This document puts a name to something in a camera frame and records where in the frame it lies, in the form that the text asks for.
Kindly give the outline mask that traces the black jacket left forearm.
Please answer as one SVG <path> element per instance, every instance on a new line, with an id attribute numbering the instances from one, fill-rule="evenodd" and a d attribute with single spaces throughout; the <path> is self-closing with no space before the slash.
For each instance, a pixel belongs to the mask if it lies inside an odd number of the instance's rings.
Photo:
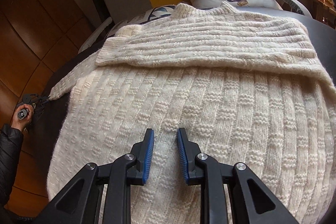
<path id="1" fill-rule="evenodd" d="M 4 124 L 0 137 L 0 179 L 1 206 L 8 203 L 19 164 L 23 144 L 23 134 L 20 130 Z"/>

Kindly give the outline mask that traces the person's left hand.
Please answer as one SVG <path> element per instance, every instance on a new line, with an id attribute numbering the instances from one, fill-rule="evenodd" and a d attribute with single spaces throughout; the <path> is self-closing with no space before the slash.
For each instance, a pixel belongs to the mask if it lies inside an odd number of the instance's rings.
<path id="1" fill-rule="evenodd" d="M 34 108 L 31 105 L 23 104 L 18 106 L 13 114 L 11 127 L 23 131 L 32 121 Z"/>

